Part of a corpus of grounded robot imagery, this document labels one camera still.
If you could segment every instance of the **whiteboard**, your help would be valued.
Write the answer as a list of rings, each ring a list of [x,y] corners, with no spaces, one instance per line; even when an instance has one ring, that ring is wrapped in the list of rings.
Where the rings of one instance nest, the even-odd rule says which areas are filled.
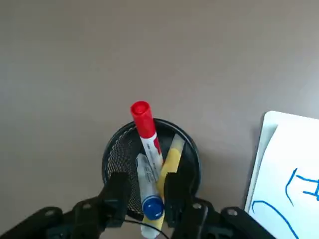
[[[278,239],[319,238],[319,120],[265,114],[245,211]]]

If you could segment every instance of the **marker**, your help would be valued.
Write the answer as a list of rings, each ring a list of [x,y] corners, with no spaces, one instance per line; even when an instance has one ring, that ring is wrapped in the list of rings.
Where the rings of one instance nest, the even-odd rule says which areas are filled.
[[[163,165],[163,157],[155,130],[151,107],[145,101],[137,101],[131,106],[131,114],[140,135],[145,154],[149,160],[155,181],[157,182]]]

